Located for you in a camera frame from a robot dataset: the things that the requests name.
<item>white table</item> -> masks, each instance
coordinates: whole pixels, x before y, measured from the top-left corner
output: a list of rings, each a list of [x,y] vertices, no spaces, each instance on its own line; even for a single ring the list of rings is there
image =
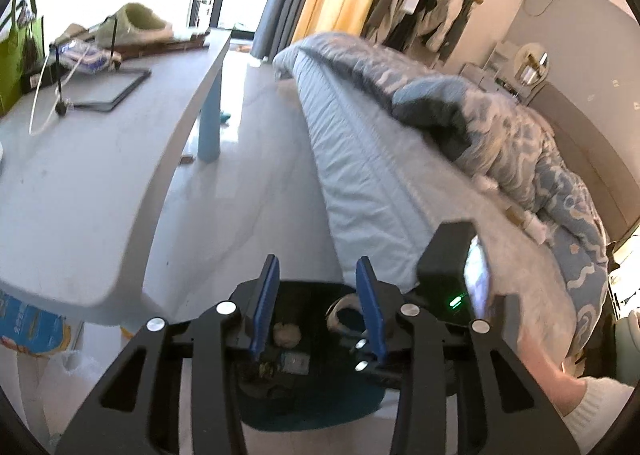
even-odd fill
[[[142,292],[146,262],[201,109],[198,156],[210,162],[220,152],[229,40],[216,30],[208,51],[126,62],[152,75],[112,112],[73,110],[29,136],[31,94],[0,120],[0,290],[60,315],[132,329],[162,313]],[[89,80],[79,78],[74,90],[74,78],[63,94],[73,100]],[[52,88],[40,93],[35,126],[51,96]]]

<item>ribbed cuff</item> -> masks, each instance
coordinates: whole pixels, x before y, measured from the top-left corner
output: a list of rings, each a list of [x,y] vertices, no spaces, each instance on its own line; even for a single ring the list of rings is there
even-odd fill
[[[587,392],[564,423],[585,454],[604,437],[631,397],[633,388],[613,379],[585,377]]]

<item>patterned comforter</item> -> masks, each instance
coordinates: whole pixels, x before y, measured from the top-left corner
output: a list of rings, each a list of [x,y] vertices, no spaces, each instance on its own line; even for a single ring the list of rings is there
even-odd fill
[[[555,141],[528,109],[340,33],[313,35],[282,51],[273,62],[279,74],[290,76],[299,52],[374,96],[400,122],[437,130],[440,149],[451,162],[469,176],[494,178],[511,199],[538,215],[577,311],[571,351],[579,351],[606,295],[604,227],[584,182],[567,169]]]

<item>bed headboard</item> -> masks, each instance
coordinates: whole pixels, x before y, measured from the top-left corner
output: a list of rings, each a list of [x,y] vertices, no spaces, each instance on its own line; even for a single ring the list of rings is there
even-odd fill
[[[589,118],[549,82],[524,102],[553,128],[568,168],[587,185],[612,241],[622,241],[640,219],[640,186],[609,141]]]

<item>gray wall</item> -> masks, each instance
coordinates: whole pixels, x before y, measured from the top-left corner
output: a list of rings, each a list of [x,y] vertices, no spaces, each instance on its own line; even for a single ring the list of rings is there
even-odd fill
[[[640,183],[640,26],[607,0],[550,1],[524,0],[506,39],[547,48],[548,80],[591,119]]]

